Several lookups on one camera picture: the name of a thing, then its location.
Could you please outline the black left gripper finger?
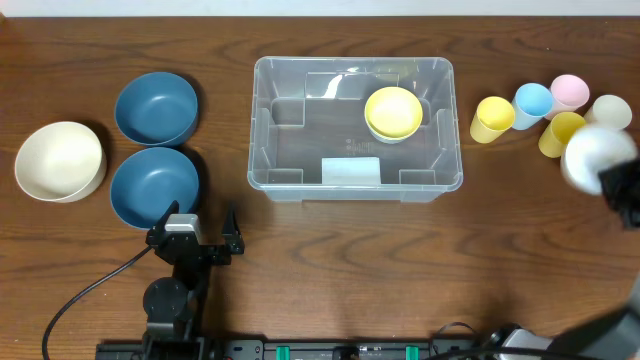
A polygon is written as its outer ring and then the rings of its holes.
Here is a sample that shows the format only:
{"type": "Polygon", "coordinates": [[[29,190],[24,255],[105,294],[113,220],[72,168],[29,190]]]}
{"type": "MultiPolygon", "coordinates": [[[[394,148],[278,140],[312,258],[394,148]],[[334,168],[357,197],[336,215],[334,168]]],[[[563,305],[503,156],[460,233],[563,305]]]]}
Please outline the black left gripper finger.
{"type": "Polygon", "coordinates": [[[165,225],[169,217],[179,211],[179,203],[174,200],[161,218],[148,230],[146,234],[147,245],[162,245],[166,237],[165,225]]]}
{"type": "Polygon", "coordinates": [[[245,252],[245,243],[237,224],[235,207],[233,205],[230,205],[227,209],[221,236],[231,254],[243,254],[245,252]]]}

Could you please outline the white small bowl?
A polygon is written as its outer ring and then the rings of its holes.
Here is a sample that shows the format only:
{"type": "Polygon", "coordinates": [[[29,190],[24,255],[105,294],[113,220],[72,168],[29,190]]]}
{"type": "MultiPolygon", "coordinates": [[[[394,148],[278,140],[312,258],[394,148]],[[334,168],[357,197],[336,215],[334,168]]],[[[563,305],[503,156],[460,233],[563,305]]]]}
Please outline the white small bowl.
{"type": "Polygon", "coordinates": [[[571,137],[561,156],[561,173],[573,188],[601,195],[599,173],[638,157],[638,148],[624,130],[589,124],[571,137]]]}

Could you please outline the pale grey small bowl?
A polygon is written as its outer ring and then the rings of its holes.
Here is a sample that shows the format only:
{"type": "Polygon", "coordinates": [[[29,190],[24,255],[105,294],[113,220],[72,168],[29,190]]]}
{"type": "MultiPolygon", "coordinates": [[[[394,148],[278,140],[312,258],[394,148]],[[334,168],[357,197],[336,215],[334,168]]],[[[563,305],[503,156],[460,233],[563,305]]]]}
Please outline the pale grey small bowl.
{"type": "Polygon", "coordinates": [[[397,144],[413,136],[418,131],[419,127],[416,127],[415,129],[410,129],[408,132],[404,132],[400,135],[394,135],[394,136],[388,136],[384,133],[381,133],[376,128],[372,127],[370,124],[368,124],[368,129],[376,140],[385,144],[397,144]]]}

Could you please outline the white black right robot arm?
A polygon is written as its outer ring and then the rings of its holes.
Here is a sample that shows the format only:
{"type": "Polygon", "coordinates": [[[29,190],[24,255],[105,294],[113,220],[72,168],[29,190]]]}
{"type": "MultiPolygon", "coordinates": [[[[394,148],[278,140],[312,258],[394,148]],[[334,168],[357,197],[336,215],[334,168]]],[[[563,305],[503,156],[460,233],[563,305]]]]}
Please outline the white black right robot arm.
{"type": "MultiPolygon", "coordinates": [[[[602,194],[626,230],[639,228],[639,161],[615,165],[598,174],[602,194]]],[[[639,284],[620,308],[554,338],[515,328],[500,336],[500,348],[545,350],[596,359],[631,359],[639,355],[639,284]]]]}

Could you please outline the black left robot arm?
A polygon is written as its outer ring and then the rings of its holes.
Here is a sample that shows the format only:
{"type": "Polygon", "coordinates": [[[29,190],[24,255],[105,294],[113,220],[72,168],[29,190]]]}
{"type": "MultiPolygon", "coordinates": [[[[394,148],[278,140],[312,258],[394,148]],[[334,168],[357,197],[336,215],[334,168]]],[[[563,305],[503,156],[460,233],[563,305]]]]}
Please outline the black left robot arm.
{"type": "Polygon", "coordinates": [[[146,244],[173,267],[172,275],[152,282],[143,296],[147,314],[142,358],[145,360],[207,360],[222,357],[218,340],[202,334],[211,268],[231,263],[245,244],[235,212],[229,209],[222,244],[203,244],[199,218],[181,214],[174,201],[148,230],[146,244]]]}

